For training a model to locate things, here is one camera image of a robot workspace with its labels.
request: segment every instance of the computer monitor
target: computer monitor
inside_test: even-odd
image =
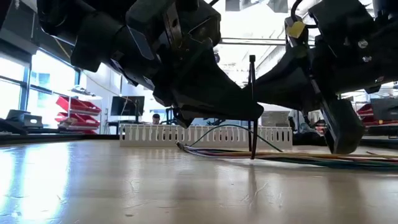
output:
[[[398,120],[398,99],[371,99],[374,118],[384,121]]]
[[[138,116],[142,116],[144,113],[144,100],[144,96],[114,96],[111,116],[135,116],[136,105],[138,106]]]

